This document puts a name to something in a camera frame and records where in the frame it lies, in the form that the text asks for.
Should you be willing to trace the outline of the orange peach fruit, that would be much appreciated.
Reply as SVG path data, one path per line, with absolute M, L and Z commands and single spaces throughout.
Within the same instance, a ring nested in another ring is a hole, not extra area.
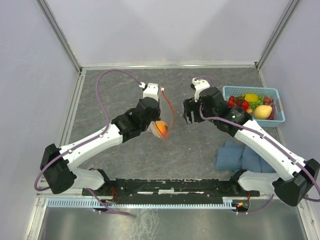
M 155 130 L 159 137 L 165 137 L 168 132 L 168 125 L 165 121 L 158 120 L 155 123 Z

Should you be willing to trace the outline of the clear zip bag orange zipper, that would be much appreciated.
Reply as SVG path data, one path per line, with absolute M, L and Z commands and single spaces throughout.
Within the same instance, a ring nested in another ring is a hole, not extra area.
M 152 133 L 154 136 L 167 141 L 174 125 L 175 111 L 173 109 L 172 103 L 165 94 L 165 88 L 163 86 L 160 87 L 158 95 L 160 107 L 160 120 L 157 121 L 166 122 L 168 125 L 168 131 L 164 137 L 159 137 L 155 128 L 156 121 L 152 121 L 147 129 L 147 132 Z

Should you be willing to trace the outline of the yellow mango fruit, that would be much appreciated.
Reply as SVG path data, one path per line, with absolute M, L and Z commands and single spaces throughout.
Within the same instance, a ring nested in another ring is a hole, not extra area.
M 259 105 L 254 111 L 253 115 L 256 119 L 265 120 L 267 119 L 272 111 L 272 107 L 269 105 Z

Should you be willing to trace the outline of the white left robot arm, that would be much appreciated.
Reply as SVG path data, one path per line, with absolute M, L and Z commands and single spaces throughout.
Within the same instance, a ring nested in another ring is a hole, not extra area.
M 159 101 L 144 97 L 135 108 L 117 116 L 101 130 L 69 145 L 48 145 L 40 164 L 40 175 L 44 176 L 47 189 L 57 195 L 69 189 L 89 188 L 106 195 L 111 189 L 106 174 L 102 170 L 79 169 L 79 165 L 106 149 L 138 137 L 160 119 L 160 113 Z

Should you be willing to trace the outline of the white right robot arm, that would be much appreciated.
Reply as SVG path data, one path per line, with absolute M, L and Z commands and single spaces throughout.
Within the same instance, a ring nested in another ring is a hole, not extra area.
M 270 193 L 293 207 L 303 199 L 320 201 L 307 196 L 312 187 L 320 188 L 318 161 L 305 160 L 288 150 L 263 130 L 246 110 L 231 106 L 221 91 L 206 81 L 190 86 L 195 93 L 183 101 L 186 122 L 210 121 L 220 131 L 250 147 L 275 170 L 275 173 L 244 171 L 229 183 L 231 193 L 236 196 L 246 191 Z

